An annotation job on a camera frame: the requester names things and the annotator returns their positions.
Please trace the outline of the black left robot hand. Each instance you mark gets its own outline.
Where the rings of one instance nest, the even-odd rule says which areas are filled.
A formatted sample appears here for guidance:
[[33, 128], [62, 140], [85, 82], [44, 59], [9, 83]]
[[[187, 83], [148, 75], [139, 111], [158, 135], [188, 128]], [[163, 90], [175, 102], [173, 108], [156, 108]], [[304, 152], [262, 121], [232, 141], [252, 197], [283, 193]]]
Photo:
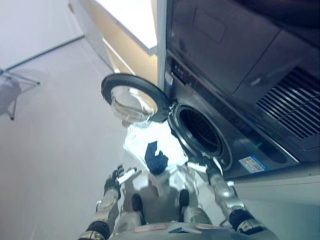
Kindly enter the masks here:
[[118, 165], [109, 178], [105, 181], [103, 195], [105, 196], [107, 192], [115, 190], [117, 193], [117, 199], [119, 200], [121, 198], [121, 185], [129, 180], [132, 176], [135, 176], [137, 173], [138, 169], [136, 167], [130, 167], [127, 171], [125, 171], [125, 168], [122, 164]]

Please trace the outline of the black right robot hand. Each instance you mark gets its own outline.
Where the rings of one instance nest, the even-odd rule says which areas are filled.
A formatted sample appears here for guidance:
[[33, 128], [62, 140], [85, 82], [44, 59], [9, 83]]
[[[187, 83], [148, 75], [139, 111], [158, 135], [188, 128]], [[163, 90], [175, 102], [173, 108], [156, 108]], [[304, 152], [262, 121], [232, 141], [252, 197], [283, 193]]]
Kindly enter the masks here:
[[223, 176], [222, 168], [216, 157], [210, 156], [207, 153], [202, 153], [199, 157], [194, 157], [184, 164], [187, 168], [206, 176], [210, 183], [213, 176]]

